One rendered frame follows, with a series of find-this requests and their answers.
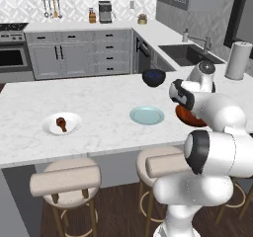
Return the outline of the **grey base cupboard run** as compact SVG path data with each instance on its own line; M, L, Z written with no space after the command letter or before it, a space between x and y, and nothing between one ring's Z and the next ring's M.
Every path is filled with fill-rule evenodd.
M130 73L130 30L29 32L26 38L38 80Z

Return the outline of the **steel oven with hob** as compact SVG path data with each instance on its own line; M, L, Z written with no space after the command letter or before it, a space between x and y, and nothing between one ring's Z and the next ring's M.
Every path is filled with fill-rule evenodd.
M34 81L24 29L28 23L0 23L0 84Z

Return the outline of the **dark sink basin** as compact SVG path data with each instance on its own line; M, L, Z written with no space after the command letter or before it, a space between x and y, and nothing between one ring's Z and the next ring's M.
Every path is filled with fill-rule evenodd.
M204 54L203 50L195 44L159 45L159 48L180 66L197 65L203 60L213 64L223 64L222 60L212 54Z

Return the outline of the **black framed window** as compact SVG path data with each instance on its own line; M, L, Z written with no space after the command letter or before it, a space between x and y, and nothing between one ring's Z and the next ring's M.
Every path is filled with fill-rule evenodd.
M236 41L242 41L242 39L237 37L237 32L239 30L240 21L244 11L244 7L247 0L234 0L224 42L223 44L229 48L232 48L232 45Z

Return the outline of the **white paper towel roll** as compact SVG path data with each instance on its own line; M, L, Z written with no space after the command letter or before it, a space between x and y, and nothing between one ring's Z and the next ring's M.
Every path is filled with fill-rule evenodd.
M230 80L242 80L253 44L246 41L236 41L231 48L227 61L225 77Z

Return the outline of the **red-brown plate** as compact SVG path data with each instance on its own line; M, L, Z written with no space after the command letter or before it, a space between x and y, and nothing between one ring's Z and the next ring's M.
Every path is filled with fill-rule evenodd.
M190 111L188 111L181 105L178 105L176 107L175 112L177 118L184 124L194 127L207 126L207 124L203 120L201 120L200 118L196 118Z

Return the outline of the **light blue plate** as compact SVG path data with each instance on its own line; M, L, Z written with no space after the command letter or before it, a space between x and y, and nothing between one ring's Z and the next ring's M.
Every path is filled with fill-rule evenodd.
M129 113L129 117L136 123L144 125L155 125L163 122L164 113L150 106L141 106L132 109Z

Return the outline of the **steel coffee machine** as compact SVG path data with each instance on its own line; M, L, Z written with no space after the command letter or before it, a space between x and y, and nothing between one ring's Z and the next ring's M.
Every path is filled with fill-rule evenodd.
M100 1L99 2L99 22L101 24L111 24L113 22L112 3L110 1Z

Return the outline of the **brown chicken drumstick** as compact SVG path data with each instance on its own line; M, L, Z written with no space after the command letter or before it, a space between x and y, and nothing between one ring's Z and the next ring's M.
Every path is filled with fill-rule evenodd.
M67 131L67 129L66 129L66 121L65 121L64 118L58 118L56 120L56 125L59 126L63 132Z

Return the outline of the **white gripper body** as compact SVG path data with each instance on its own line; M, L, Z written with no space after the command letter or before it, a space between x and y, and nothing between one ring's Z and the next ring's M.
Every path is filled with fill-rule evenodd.
M191 111L195 103L195 97L193 93L182 86L182 83L182 79L177 79L171 83L169 97L174 103L178 103L188 111Z

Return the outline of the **dark dishwasher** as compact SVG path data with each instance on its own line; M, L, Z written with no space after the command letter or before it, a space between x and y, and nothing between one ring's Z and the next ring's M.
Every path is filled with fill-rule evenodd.
M141 74L150 68L151 49L147 42L137 34L133 35L133 72Z

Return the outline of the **white plate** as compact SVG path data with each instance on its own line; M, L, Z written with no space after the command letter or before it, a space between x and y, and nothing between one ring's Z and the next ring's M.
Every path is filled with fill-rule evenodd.
M56 125L58 118L64 118L66 121L66 132L63 132L59 126ZM42 130L49 135L63 136L69 135L79 129L82 125L82 118L75 113L56 113L46 117L42 121Z

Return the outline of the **dark blue bowl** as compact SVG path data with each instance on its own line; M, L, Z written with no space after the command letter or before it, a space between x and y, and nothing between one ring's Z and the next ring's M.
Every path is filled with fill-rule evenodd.
M160 69L147 69L142 72L142 80L149 87L158 87L166 78L166 73Z

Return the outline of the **silver tap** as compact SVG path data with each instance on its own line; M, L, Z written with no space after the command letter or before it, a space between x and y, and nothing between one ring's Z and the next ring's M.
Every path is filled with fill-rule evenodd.
M205 37L204 39L201 39L201 38L189 36L189 39L190 40L199 40L204 43L203 54L207 54L211 50L211 38L210 37Z

